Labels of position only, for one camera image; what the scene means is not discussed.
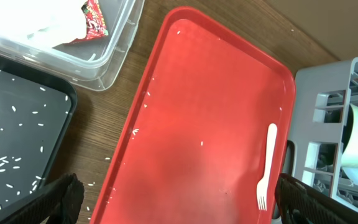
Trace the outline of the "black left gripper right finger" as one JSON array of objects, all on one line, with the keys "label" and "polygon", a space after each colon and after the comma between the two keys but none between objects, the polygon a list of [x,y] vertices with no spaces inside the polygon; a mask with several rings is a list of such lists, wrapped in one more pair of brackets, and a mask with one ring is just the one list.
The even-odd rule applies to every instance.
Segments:
[{"label": "black left gripper right finger", "polygon": [[283,224],[358,224],[357,212],[285,173],[275,200]]}]

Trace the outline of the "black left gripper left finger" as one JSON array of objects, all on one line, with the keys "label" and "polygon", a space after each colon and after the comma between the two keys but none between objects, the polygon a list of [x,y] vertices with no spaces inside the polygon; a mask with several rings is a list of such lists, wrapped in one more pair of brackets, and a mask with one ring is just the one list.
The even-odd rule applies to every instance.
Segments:
[{"label": "black left gripper left finger", "polygon": [[85,188],[75,173],[65,174],[0,210],[0,224],[75,224]]}]

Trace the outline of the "pink plastic fork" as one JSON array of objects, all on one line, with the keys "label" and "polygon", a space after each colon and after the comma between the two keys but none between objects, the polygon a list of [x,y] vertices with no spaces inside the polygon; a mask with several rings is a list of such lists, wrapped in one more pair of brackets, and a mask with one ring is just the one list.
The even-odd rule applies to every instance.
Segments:
[{"label": "pink plastic fork", "polygon": [[257,183],[257,204],[259,210],[267,211],[267,191],[269,187],[270,171],[272,168],[273,154],[277,137],[277,125],[269,124],[267,131],[267,140],[265,147],[265,165],[263,177]]}]

